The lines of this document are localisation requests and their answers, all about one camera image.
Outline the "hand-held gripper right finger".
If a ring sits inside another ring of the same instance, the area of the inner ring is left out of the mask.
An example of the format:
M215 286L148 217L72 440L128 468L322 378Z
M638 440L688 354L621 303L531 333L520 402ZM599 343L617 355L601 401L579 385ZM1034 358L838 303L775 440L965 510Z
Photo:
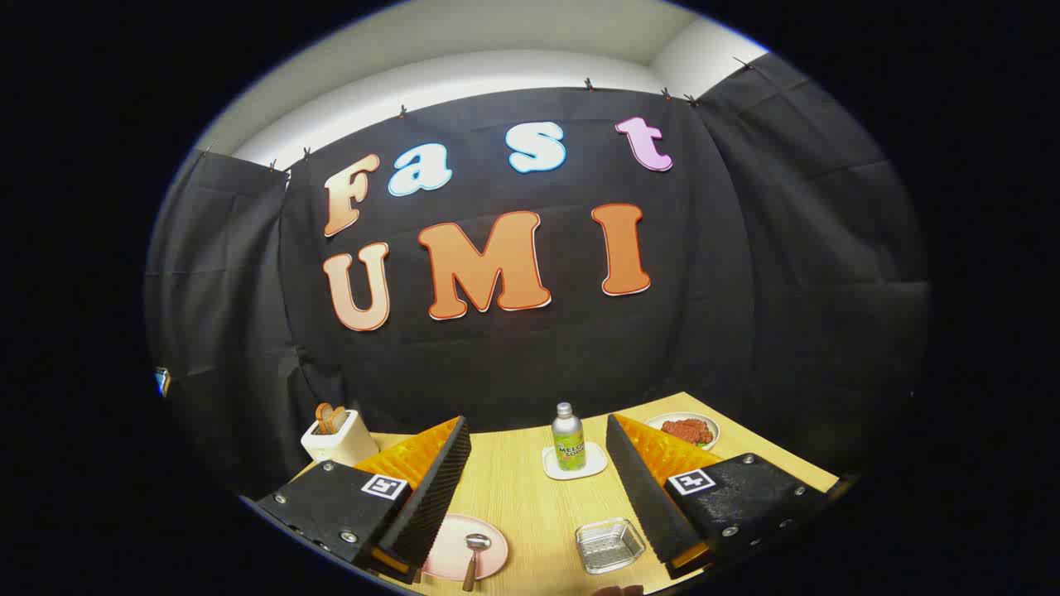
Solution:
M607 418L606 449L671 579L749 558L829 502L761 455L721 458L628 416Z

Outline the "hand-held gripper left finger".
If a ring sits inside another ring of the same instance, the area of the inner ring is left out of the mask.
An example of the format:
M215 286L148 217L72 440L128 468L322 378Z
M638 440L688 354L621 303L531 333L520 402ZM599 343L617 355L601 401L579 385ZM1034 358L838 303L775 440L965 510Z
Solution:
M323 460L255 502L268 523L311 547L411 584L434 547L472 453L465 416L361 463Z

